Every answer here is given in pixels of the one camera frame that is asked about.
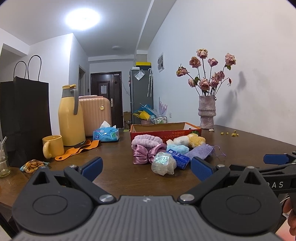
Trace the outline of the person right hand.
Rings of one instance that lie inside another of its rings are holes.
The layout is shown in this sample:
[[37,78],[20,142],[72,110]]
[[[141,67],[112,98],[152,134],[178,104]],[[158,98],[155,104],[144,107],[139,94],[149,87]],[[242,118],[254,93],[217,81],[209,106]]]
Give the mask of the person right hand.
[[283,213],[289,213],[287,223],[290,226],[290,234],[295,236],[296,234],[296,217],[295,217],[295,211],[293,209],[293,204],[291,202],[291,199],[287,199],[287,201],[284,204],[283,207]]

